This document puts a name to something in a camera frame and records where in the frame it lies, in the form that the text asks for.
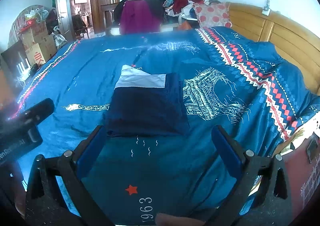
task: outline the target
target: curved headboard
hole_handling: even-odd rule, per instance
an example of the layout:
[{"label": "curved headboard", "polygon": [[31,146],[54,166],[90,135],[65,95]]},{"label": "curved headboard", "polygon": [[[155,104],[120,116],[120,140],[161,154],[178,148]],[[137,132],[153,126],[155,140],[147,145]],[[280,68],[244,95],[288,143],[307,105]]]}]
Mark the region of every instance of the curved headboard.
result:
[{"label": "curved headboard", "polygon": [[232,29],[254,41],[270,41],[278,54],[297,66],[308,89],[320,95],[320,38],[295,21],[274,11],[231,3]]}]

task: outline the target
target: polka dot pillow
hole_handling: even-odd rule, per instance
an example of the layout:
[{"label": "polka dot pillow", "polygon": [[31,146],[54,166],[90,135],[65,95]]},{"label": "polka dot pillow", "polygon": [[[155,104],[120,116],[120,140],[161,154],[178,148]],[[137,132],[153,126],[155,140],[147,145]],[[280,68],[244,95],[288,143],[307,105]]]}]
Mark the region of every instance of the polka dot pillow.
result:
[{"label": "polka dot pillow", "polygon": [[227,27],[231,28],[232,23],[229,19],[229,6],[230,3],[212,3],[204,5],[195,3],[193,8],[197,14],[200,27]]}]

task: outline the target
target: blue bed sheet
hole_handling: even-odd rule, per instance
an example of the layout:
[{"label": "blue bed sheet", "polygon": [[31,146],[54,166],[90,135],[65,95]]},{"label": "blue bed sheet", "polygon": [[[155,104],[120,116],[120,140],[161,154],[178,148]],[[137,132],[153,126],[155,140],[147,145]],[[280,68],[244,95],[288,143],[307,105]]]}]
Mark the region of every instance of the blue bed sheet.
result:
[{"label": "blue bed sheet", "polygon": [[20,159],[26,180],[37,154],[59,156],[104,124],[125,64],[180,75],[190,133],[107,138],[82,182],[115,224],[152,225],[158,212],[206,220],[235,183],[211,141],[214,125],[244,149],[268,156],[320,110],[300,70],[271,43],[232,29],[81,40],[60,49],[19,97],[22,109],[47,97],[55,103],[39,125],[44,142]]}]

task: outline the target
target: purple garment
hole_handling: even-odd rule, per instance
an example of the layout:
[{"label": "purple garment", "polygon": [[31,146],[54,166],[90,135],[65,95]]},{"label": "purple garment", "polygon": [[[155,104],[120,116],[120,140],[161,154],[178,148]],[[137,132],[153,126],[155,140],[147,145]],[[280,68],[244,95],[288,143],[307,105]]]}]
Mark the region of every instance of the purple garment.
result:
[{"label": "purple garment", "polygon": [[160,32],[161,20],[154,17],[144,0],[127,0],[120,20],[120,34]]}]

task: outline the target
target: red star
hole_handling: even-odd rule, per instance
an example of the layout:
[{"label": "red star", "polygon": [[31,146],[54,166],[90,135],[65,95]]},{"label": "red star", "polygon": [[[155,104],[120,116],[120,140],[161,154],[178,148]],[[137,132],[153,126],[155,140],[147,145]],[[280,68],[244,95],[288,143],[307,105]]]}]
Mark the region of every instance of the red star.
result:
[{"label": "red star", "polygon": [[129,192],[129,195],[132,195],[133,193],[138,193],[137,188],[138,188],[138,186],[129,185],[129,187],[126,189],[126,191]]}]

